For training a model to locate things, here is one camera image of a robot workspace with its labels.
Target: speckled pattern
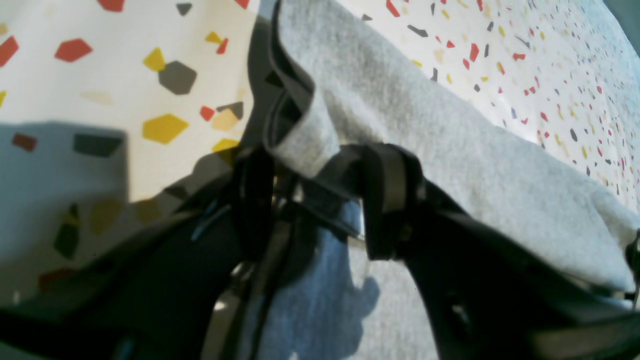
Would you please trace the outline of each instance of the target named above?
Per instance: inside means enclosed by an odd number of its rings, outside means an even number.
[[[341,3],[493,124],[637,212],[640,60],[601,1]]]
[[[640,60],[601,1],[339,1],[490,122],[637,212]],[[259,5],[0,2],[0,304],[170,212],[202,184],[174,183],[238,144]]]

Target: yellow confetti shape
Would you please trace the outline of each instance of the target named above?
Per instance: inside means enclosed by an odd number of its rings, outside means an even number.
[[[213,147],[215,152],[227,165],[234,166],[236,156],[240,153],[240,143],[236,140],[222,139]]]
[[[47,20],[51,20],[53,18],[53,15],[55,14],[56,14],[56,4],[51,3],[47,6],[47,8],[44,11],[44,18]]]
[[[215,44],[222,44],[223,41],[214,31],[210,32],[204,40]]]
[[[102,235],[118,218],[124,204],[117,200],[96,202],[89,210],[89,228],[95,235]]]
[[[571,158],[571,156],[569,155],[569,149],[567,149],[566,144],[562,142],[562,140],[560,140],[560,136],[558,136],[558,134],[556,134],[556,142],[558,143],[558,146],[560,146],[562,150],[564,150],[566,157]]]
[[[162,50],[160,50],[159,47],[156,47],[151,53],[149,53],[143,63],[149,68],[149,70],[155,72],[164,70],[164,66],[166,65],[164,62],[164,56],[162,55]]]
[[[213,118],[212,126],[216,130],[220,131],[229,131],[231,130],[240,120],[236,117],[231,109],[225,109],[220,113],[217,117]]]
[[[236,94],[236,98],[238,99],[238,101],[242,100],[242,98],[244,97],[245,94],[246,94],[246,89],[245,88],[238,89],[238,92]]]
[[[150,224],[162,217],[160,205],[155,199],[142,200],[136,203],[136,218],[142,224]]]
[[[442,60],[442,56],[444,55],[444,49],[437,49],[433,51],[433,55],[436,57],[438,63],[444,63]]]
[[[542,140],[542,136],[540,135],[540,133],[538,133],[537,135],[538,135],[538,144],[539,145],[544,145],[545,142],[544,142],[544,140]]]
[[[224,151],[224,150],[228,150],[228,149],[234,148],[234,147],[236,147],[238,145],[240,145],[240,142],[237,141],[237,140],[222,139],[211,150],[213,152],[220,152],[220,151]]]
[[[189,127],[189,124],[186,121],[175,115],[166,114],[145,121],[142,127],[142,137],[166,145],[187,127]]]
[[[89,101],[96,102],[100,105],[106,105],[106,106],[113,105],[113,99],[111,98],[111,95],[109,95],[108,92],[86,91],[86,92],[81,92],[80,97],[83,97]]]

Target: gray confetti shape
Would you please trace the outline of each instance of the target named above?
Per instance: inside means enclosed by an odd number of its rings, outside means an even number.
[[[429,34],[427,34],[427,31],[425,29],[419,29],[413,25],[407,25],[407,28],[409,28],[409,30],[413,31],[414,33],[418,34],[418,36],[420,36],[421,38],[429,37]]]
[[[191,3],[176,4],[175,6],[178,8],[178,12],[182,16],[187,15],[187,13],[189,12],[189,10],[191,10],[191,7],[192,7]]]
[[[121,138],[110,136],[75,134],[74,151],[78,154],[95,156],[97,158],[109,158],[119,148]]]
[[[522,38],[520,38],[518,35],[515,35],[515,36],[518,40],[520,40],[523,44],[525,44],[526,47],[528,47],[529,49],[531,48],[528,41],[522,40]]]
[[[179,61],[166,64],[164,70],[158,72],[160,85],[175,95],[188,94],[197,76],[195,70]]]
[[[232,113],[238,118],[241,119],[244,114],[244,103],[242,101],[234,102],[233,104],[223,105],[216,108],[216,111],[219,113],[225,111],[226,109],[230,109]]]

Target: red confetti shape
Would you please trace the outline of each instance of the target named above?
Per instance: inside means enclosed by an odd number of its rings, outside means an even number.
[[[396,10],[396,7],[393,5],[393,3],[391,3],[391,0],[387,0],[387,10],[389,10],[389,12],[393,16],[400,17],[400,13]]]
[[[249,0],[236,0],[236,2],[238,3],[238,5],[240,5],[241,8],[245,10],[247,6],[249,6]]]
[[[476,62],[476,58],[478,57],[479,53],[480,49],[478,49],[478,45],[471,44],[471,53],[469,54],[469,58],[472,62]]]
[[[216,111],[213,110],[212,108],[208,108],[206,106],[202,106],[200,108],[200,116],[205,119],[206,121],[211,120],[211,118],[213,117],[213,114],[215,114]]]
[[[18,51],[18,42],[15,41],[14,37],[9,37],[6,39],[2,45],[0,45],[0,67],[6,65],[9,62],[9,59]]]
[[[227,44],[229,43],[229,38],[226,38],[225,41],[222,42],[222,44],[220,44],[220,46],[218,46],[218,51],[216,51],[217,54],[224,54],[225,51],[227,51]]]
[[[124,0],[98,0],[103,9],[108,12],[122,12],[124,9]]]
[[[67,277],[75,274],[76,271],[71,268],[60,268],[52,272],[47,272],[38,277],[38,288],[42,292],[50,291],[54,288],[54,285]]]
[[[33,149],[35,149],[37,142],[38,140],[36,140],[36,138],[20,133],[16,133],[12,140],[12,144],[17,147],[21,147],[28,152],[32,152]]]
[[[57,59],[72,63],[84,55],[92,52],[93,49],[81,38],[65,41],[58,47],[55,57]]]

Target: gray fleece fabric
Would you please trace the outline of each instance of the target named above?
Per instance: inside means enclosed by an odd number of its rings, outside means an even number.
[[[491,125],[335,1],[282,0],[273,26],[273,65],[300,110],[269,120],[266,144],[279,161],[327,183],[324,168],[341,145],[396,143],[476,220],[561,272],[634,290],[623,248],[640,218],[603,186]],[[304,276],[274,298],[257,358],[436,359],[403,265],[368,263],[363,248],[320,239]],[[351,276],[336,276],[346,266]],[[248,312],[259,303],[251,299]],[[250,322],[239,358],[250,353]],[[349,335],[353,324],[359,336]]]

